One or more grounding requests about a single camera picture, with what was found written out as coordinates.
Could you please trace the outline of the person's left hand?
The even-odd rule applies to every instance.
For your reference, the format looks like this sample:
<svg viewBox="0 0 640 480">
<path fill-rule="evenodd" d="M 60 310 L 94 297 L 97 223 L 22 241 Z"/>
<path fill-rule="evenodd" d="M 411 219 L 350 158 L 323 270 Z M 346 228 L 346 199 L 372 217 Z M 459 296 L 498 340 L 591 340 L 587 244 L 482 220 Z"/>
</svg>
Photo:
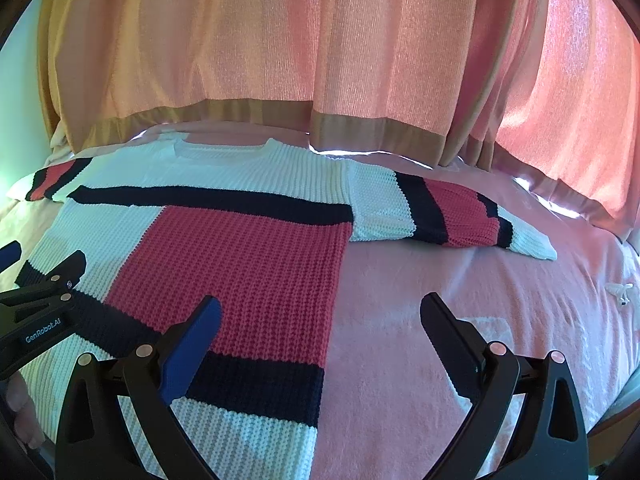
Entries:
<svg viewBox="0 0 640 480">
<path fill-rule="evenodd" d="M 17 440 L 31 450 L 40 448 L 44 433 L 37 419 L 34 401 L 20 372 L 13 374 L 8 381 L 6 404 L 15 416 L 12 429 Z"/>
</svg>

